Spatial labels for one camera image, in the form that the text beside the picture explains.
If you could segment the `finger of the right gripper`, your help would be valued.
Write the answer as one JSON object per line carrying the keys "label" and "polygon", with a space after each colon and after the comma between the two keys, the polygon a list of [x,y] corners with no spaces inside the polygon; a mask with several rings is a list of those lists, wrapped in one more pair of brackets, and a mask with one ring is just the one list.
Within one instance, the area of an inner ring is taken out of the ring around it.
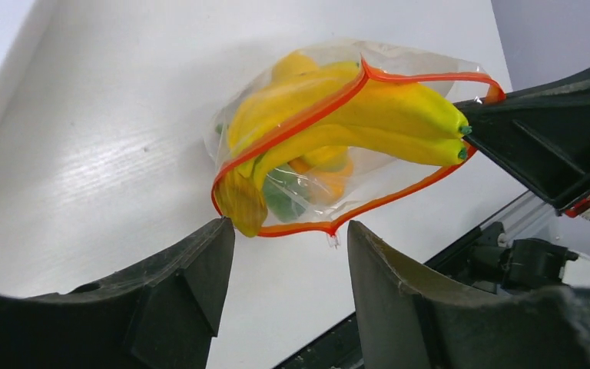
{"label": "finger of the right gripper", "polygon": [[590,68],[456,107],[472,127],[468,143],[557,214],[590,220]]}

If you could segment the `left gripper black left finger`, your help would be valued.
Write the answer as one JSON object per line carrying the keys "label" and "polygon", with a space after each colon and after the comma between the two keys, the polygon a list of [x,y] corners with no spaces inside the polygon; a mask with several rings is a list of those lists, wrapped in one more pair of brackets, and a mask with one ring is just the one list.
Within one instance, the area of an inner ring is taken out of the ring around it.
{"label": "left gripper black left finger", "polygon": [[234,245],[218,218],[67,294],[0,295],[0,368],[205,367]]}

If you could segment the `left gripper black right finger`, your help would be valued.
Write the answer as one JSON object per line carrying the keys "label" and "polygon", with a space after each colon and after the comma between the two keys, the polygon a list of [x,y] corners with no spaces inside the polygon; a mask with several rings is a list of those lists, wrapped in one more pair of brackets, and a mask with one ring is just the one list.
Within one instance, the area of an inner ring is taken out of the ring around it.
{"label": "left gripper black right finger", "polygon": [[358,221],[347,228],[347,250],[368,368],[590,368],[590,288],[490,294]]}

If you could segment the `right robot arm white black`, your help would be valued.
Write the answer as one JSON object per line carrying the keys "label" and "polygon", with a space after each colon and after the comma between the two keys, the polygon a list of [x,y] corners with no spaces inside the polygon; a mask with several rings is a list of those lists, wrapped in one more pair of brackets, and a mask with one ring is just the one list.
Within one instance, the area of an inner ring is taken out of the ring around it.
{"label": "right robot arm white black", "polygon": [[541,234],[553,217],[590,221],[590,68],[508,93],[461,101],[467,141],[525,193],[428,260],[444,276],[492,294],[560,285],[584,257]]}

